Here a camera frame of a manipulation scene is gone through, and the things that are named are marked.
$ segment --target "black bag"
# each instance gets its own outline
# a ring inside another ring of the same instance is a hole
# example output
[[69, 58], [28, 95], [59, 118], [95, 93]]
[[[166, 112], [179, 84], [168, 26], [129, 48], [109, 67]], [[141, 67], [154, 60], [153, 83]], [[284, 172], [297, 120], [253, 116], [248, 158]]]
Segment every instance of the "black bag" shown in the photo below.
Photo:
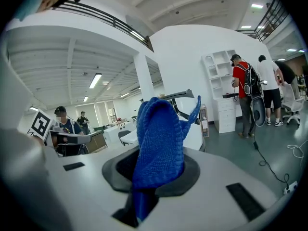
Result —
[[243, 71], [245, 71], [244, 83], [240, 82], [245, 94], [252, 98], [253, 95], [260, 95], [261, 94], [261, 87], [259, 84], [259, 76], [254, 70], [254, 68], [249, 64], [248, 68], [246, 69], [243, 65], [237, 64], [235, 67], [239, 67]]

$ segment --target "box on shelf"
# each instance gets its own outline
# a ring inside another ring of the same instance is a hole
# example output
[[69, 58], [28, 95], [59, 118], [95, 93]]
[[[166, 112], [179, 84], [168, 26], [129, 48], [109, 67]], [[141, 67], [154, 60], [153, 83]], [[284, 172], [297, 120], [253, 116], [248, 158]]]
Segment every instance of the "box on shelf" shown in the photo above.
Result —
[[200, 115], [202, 136], [209, 137], [207, 111], [206, 111], [206, 106], [204, 104], [201, 105], [199, 115]]

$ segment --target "power strip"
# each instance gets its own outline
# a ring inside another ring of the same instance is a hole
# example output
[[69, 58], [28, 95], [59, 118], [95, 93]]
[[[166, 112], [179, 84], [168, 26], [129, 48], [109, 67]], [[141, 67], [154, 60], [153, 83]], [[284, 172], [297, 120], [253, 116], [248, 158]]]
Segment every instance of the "power strip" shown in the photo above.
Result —
[[291, 185], [289, 185], [289, 188], [287, 187], [283, 190], [283, 194], [286, 195], [288, 193], [293, 192], [297, 188], [297, 181], [294, 181]]

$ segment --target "white office chair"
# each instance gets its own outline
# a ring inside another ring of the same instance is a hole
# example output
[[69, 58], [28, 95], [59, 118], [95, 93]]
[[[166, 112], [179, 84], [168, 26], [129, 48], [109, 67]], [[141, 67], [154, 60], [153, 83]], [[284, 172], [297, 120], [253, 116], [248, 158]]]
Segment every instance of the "white office chair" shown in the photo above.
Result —
[[282, 105], [289, 108], [291, 110], [290, 115], [284, 115], [282, 118], [289, 118], [287, 120], [287, 125], [289, 125], [289, 122], [291, 119], [294, 119], [297, 122], [297, 125], [299, 126], [300, 117], [298, 114], [295, 114], [295, 112], [302, 110], [304, 107], [304, 99], [295, 99], [294, 92], [292, 89], [292, 86], [290, 84], [287, 84], [285, 82], [284, 86], [281, 86], [282, 92], [283, 92], [283, 101]]

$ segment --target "black slot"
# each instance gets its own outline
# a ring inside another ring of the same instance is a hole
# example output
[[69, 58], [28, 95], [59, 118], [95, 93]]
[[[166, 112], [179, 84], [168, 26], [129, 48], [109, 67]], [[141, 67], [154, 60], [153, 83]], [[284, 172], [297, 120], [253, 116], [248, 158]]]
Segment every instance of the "black slot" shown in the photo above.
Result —
[[236, 183], [226, 186], [226, 188], [249, 221], [257, 218], [265, 211], [242, 184]]
[[69, 171], [69, 170], [72, 170], [72, 169], [75, 169], [75, 168], [79, 168], [79, 167], [82, 167], [82, 166], [84, 166], [84, 164], [81, 163], [81, 162], [78, 162], [78, 163], [74, 163], [74, 164], [64, 165], [63, 168], [66, 171]]

